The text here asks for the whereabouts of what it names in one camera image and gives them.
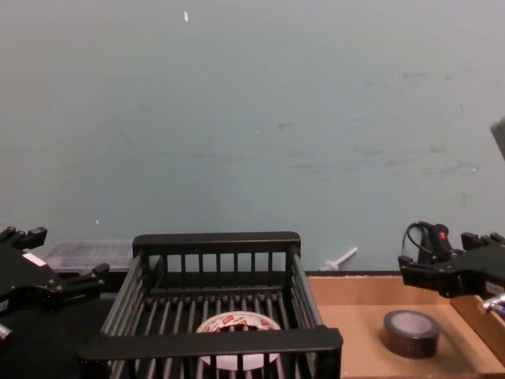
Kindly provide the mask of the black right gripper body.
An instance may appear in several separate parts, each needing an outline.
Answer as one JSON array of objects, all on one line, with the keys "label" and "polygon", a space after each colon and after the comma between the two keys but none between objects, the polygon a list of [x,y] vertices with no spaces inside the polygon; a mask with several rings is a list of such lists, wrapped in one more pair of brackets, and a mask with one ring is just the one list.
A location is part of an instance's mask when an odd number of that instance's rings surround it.
[{"label": "black right gripper body", "polygon": [[465,252],[441,264],[441,295],[504,294],[504,246],[490,245]]}]

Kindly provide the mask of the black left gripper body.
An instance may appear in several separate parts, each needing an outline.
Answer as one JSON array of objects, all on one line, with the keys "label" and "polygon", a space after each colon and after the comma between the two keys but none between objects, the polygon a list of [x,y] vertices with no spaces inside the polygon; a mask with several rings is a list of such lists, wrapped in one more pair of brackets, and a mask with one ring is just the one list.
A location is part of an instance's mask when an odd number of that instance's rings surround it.
[{"label": "black left gripper body", "polygon": [[1,246],[1,315],[18,310],[54,312],[65,303],[67,286],[43,259]]}]

